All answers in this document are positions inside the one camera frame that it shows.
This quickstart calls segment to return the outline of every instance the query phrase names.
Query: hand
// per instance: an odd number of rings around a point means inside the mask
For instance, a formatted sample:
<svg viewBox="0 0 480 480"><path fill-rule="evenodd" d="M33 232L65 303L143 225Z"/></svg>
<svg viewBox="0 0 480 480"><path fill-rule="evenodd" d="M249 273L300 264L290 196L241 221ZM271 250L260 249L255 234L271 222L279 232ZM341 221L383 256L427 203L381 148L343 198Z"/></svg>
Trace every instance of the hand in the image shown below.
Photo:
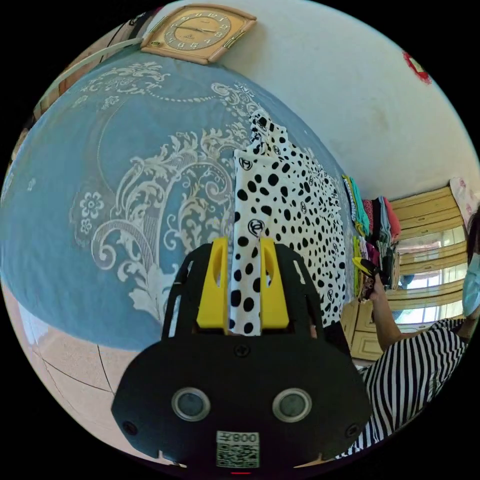
<svg viewBox="0 0 480 480"><path fill-rule="evenodd" d="M380 275L377 273L375 275L375 284L373 285L373 292L370 294L369 299L372 302L377 302L379 300L385 300L387 294L385 293L384 285L380 280Z"/></svg>

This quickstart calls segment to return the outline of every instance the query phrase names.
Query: white wall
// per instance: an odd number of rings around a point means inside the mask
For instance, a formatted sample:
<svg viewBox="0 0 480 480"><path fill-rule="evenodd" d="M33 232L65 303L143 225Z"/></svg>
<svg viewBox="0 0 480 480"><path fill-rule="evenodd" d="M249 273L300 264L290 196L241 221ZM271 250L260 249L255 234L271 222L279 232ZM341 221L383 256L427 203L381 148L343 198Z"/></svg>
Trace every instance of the white wall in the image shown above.
<svg viewBox="0 0 480 480"><path fill-rule="evenodd" d="M188 3L167 5L152 26ZM401 198L452 177L480 192L479 159L457 113L381 33L310 1L281 0L281 8L279 0L221 3L256 15L258 25L220 62L299 115L364 198Z"/></svg>

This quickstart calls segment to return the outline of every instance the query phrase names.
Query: bed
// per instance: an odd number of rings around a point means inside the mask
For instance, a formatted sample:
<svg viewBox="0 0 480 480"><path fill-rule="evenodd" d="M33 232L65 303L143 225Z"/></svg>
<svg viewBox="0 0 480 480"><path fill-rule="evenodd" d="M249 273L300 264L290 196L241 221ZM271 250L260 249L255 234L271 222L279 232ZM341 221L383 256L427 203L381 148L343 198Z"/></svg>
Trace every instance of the bed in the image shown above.
<svg viewBox="0 0 480 480"><path fill-rule="evenodd" d="M333 178L349 303L355 229L344 172L321 140L242 75L138 46L80 78L21 145L1 192L2 281L30 313L74 337L133 351L157 342L185 255L228 237L231 265L233 151L249 144L259 108Z"/></svg>

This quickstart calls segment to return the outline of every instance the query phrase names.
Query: white fabric with black dots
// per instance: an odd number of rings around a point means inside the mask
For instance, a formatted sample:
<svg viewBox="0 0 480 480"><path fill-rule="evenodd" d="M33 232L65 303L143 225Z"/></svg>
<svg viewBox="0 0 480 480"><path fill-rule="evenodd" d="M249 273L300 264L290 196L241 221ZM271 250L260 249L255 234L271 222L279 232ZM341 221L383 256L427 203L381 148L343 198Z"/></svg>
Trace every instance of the white fabric with black dots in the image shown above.
<svg viewBox="0 0 480 480"><path fill-rule="evenodd" d="M233 153L236 169L230 330L260 335L260 238L303 257L320 296L323 325L340 321L345 244L338 192L309 149L264 110L251 117L251 144Z"/></svg>

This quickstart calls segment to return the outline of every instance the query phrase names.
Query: tiled floor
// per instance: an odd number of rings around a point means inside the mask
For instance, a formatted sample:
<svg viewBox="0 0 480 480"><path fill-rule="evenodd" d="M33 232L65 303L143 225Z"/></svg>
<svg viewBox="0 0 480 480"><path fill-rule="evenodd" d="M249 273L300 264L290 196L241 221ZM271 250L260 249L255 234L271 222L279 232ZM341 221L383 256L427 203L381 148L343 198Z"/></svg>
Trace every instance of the tiled floor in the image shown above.
<svg viewBox="0 0 480 480"><path fill-rule="evenodd" d="M1 285L18 341L36 374L55 400L89 433L128 454L153 459L127 442L110 411L114 392L137 352L106 348L67 335L31 315Z"/></svg>

